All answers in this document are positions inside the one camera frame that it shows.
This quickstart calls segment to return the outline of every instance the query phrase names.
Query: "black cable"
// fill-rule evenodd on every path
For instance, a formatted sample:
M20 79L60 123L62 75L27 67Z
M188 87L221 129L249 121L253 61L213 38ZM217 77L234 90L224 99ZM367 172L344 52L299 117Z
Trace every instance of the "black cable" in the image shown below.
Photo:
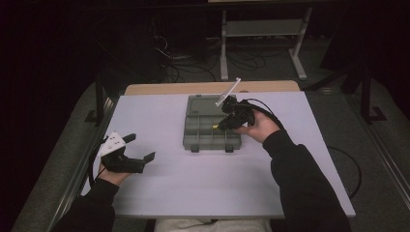
M174 66L170 66L170 68L171 68L171 78L172 78L172 76L176 76L175 81L174 81L174 79L172 78L172 82L173 82L173 83L177 83L179 78L183 79L183 82L185 82L185 79L184 79L182 76L180 76L180 73L179 73L178 68L176 68L176 67L174 67ZM175 70L175 71L177 72L177 74L176 74L176 75L172 75L172 70Z
M206 57L206 59L209 59L209 58L211 58L212 56L214 56L214 55L218 55L217 53L211 53L211 54L209 54L207 57ZM211 70L211 69L213 69L216 65L217 65L217 63L218 63L218 60L219 60L219 56L216 56L216 59L215 59L215 61L213 62L213 64L212 64L212 66L210 67L210 68L208 68L207 70ZM195 63L186 63L186 64L175 64L175 65L181 65L181 66L196 66L196 65L200 65L200 64L203 64L204 63L204 61L199 61L199 62L195 62Z
M240 62L240 61L234 59L232 56L226 55L226 58L228 59L228 61L231 62L231 64L232 64L233 66L235 66L236 68L238 68L238 69L240 69L240 70L243 70L243 71L255 71L255 70L258 69L258 68L255 67L255 66L251 66L251 65L249 65L249 64ZM243 65L243 66L245 66L245 67L249 67L249 69L244 69L244 68L238 66L238 65L235 64L235 63L241 64L241 65Z
M169 77L171 77L171 81L168 81L168 83L178 83L179 79L181 79L181 82L179 82L179 83L185 83L185 79L180 75L174 74L174 75L169 75Z
M165 73L166 73L166 80L167 80L167 82L169 83L169 77L171 77L171 82L174 82L174 70L172 69L172 66L170 66L171 67L171 75L168 75L168 73L165 71Z
M286 52L290 47L293 47L294 44L295 44L295 42L292 42L292 41L291 41L290 39L288 39L288 38L286 38L286 40L289 42L289 44L284 45L283 48L280 49L277 53L272 54L272 55L263 55L263 53L262 53L262 54L260 54L260 57L276 57L276 56L281 55L283 52Z
M235 52L235 54L236 54L239 58L241 58L242 60L244 60L244 61L246 61L246 62L251 61L257 69L260 69L260 68L263 68L263 67L266 66L266 60L265 60L265 58L259 57L259 56L254 56L254 57L250 56L250 58L249 58L249 57L247 57L246 52L243 52L243 53L244 53L244 54L241 54L241 53L238 52L238 51ZM256 59L260 59L260 60L262 61L262 65L259 65L259 63L256 61Z
M94 167L94 161L96 160L97 152L99 151L100 146L105 143L107 138L108 138L108 136L106 138L102 139L100 141L100 143L97 143L96 146L94 146L94 148L93 148L93 150L90 154L90 157L88 158L88 170L87 170L87 172L88 172L88 182L90 184L90 187L92 187L96 183L96 181L93 177L94 176L93 167Z
M358 170L359 180L358 180L358 184L356 185L355 189L349 195L349 199L352 199L353 197L355 197L356 193L359 191L359 189L362 185L362 169L361 169L360 165L358 164L358 162L352 156L350 156L349 154L347 154L343 150L341 150L339 148L336 148L336 147L331 147L331 146L328 146L328 149L335 150L335 151L338 151L340 153L343 153L348 158L350 158L356 165L356 168Z
M170 56L169 56L169 58L167 59L167 61L168 61L168 67L171 67L171 82L174 82L174 74L173 74L173 69L172 69L172 63L174 62L174 60L172 59L172 53L169 53L170 54Z
M240 48L239 46L235 46L235 45L234 45L235 48L238 48L238 50L236 50L236 51L234 51L234 52L235 52L235 54L237 54L237 55L238 55L241 59L243 59L244 61L250 61L250 60L254 61L254 60L257 59L257 58L260 58L260 59L262 60L262 62L263 62L263 65L260 67L260 68L262 68L262 67L265 67L266 61L265 61L265 59L264 59L261 55L262 55L262 53L264 52L264 50L266 50L267 48L269 48L269 46L270 46L270 45L268 44L268 46L266 46L265 48L263 48L262 51L259 51L258 53L256 53L256 55L254 55L254 54L252 54L250 51L243 52L243 51L241 51L241 48Z
M220 44L221 44L221 43L222 43L222 39L219 38L219 40L217 41L217 43L212 44L212 45L208 48L208 51L212 51L212 50L215 50L215 49L220 49Z
M260 101L260 100L257 100L257 99L247 99L247 101L256 101L256 102L259 102L259 103L265 105L265 107L269 110L269 112L271 112L271 114L274 114L274 112L272 112L271 108L270 108L268 105L266 105L266 103L264 103L264 102L262 102L262 101Z
M96 176L96 179L99 178L99 176L105 171L105 167L99 172L99 174Z
M192 67L192 68L200 69L200 70L202 70L202 72L194 72L194 71L184 70L184 69L181 69L181 68L176 68L179 71L183 71L183 72L187 72L187 73L209 73L211 75L211 77L214 79L214 81L217 82L217 79L215 78L215 75L211 71L209 71L205 68L198 67L198 66L188 66L188 65L174 65L174 66Z

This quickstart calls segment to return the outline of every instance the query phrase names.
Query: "table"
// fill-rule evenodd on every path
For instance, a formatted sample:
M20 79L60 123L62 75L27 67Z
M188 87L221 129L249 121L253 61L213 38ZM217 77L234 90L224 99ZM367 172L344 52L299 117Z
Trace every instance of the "table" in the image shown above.
M126 156L141 159L156 153L142 175L121 186L113 207L118 216L135 218L283 218L271 158L262 146L243 136L240 150L184 150L183 130L188 95L217 94L231 83L132 85L118 101L106 134L136 133ZM295 143L303 143L352 217L348 199L304 92L293 81L241 82L235 95L255 98L276 112ZM99 161L95 162L95 172ZM89 189L85 185L83 192Z
M209 0L209 3L218 2L244 2L240 0ZM220 78L227 80L228 68L226 61L226 39L228 37L249 37L249 36L297 36L293 47L288 49L290 58L296 73L301 80L308 77L304 67L299 60L299 50L304 40L305 32L308 28L308 21L312 8L307 8L305 15L301 18L276 19L276 20L226 20L226 11L222 12L221 24L221 49L220 49Z

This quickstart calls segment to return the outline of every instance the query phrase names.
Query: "black handheld device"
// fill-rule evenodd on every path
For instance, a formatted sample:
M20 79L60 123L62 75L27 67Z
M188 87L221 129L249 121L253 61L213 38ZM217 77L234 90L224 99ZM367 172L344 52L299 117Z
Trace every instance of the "black handheld device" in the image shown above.
M250 100L241 100L238 102L236 98L228 96L223 101L223 105L221 108L222 112L225 113L226 116L218 124L218 129L222 131L233 130L239 128L244 123L248 123L248 125L253 126L255 123L255 116L253 114L253 110L262 112L267 117L272 119L272 121L274 121L280 129L284 129L283 124L272 111L268 111L258 105L249 103L249 101Z
M94 160L96 159L97 152L101 145L107 141L108 137L103 139L93 150L93 153L90 155L88 160L88 178L90 186L95 184L93 177L93 165ZM126 143L135 140L135 133L129 134L122 138ZM117 173L142 173L144 171L145 164L154 160L155 152L145 156L143 159L131 159L124 155L126 147L123 146L120 149L117 149L111 153L108 153L102 156L102 165L104 168L111 172Z

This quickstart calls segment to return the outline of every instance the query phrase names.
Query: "black jacket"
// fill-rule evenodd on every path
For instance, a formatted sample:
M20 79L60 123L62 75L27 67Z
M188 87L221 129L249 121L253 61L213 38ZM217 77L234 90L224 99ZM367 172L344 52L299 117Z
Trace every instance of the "black jacket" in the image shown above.
M333 188L304 145L295 145L286 130L279 130L265 139L263 148L272 158L288 231L351 231ZM52 231L111 231L117 191L117 186L97 179Z

